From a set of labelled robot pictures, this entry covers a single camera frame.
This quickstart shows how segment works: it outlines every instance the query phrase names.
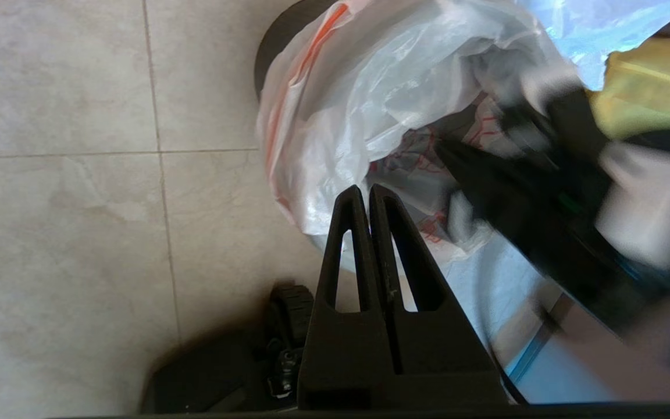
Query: yellow cloth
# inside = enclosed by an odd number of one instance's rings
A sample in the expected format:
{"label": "yellow cloth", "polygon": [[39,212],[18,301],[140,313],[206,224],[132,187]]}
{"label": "yellow cloth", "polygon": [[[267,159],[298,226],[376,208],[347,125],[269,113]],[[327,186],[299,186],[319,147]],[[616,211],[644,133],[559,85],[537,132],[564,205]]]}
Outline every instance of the yellow cloth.
{"label": "yellow cloth", "polygon": [[614,140],[670,129],[670,39],[609,57],[604,90],[591,95],[599,127]]}

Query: tile floor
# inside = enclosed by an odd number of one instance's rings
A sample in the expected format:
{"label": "tile floor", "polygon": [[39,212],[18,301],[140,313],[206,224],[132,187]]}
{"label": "tile floor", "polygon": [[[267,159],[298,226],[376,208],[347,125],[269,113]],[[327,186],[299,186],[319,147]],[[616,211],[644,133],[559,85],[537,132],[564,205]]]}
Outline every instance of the tile floor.
{"label": "tile floor", "polygon": [[149,366],[321,255],[252,66],[295,0],[0,0],[0,417],[136,411]]}

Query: beige floor tile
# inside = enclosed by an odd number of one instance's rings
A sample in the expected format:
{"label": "beige floor tile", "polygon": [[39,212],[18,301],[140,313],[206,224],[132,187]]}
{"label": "beige floor tile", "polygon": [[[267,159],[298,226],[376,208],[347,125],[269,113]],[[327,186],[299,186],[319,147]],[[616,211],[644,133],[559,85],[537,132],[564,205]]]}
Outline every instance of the beige floor tile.
{"label": "beige floor tile", "polygon": [[155,151],[141,0],[0,0],[0,156]]}
{"label": "beige floor tile", "polygon": [[184,340],[257,313],[279,279],[316,288],[322,255],[277,209],[257,151],[164,159]]}
{"label": "beige floor tile", "polygon": [[0,159],[0,417],[135,412],[168,259],[156,155]]}
{"label": "beige floor tile", "polygon": [[295,0],[149,0],[163,150],[257,148],[252,70],[270,24]]}

